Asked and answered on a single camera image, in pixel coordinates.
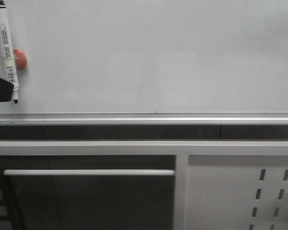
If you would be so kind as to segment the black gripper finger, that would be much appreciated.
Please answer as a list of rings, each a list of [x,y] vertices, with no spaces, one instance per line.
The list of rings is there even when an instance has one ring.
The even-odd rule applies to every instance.
[[[9,102],[12,99],[14,85],[0,78],[0,102]]]

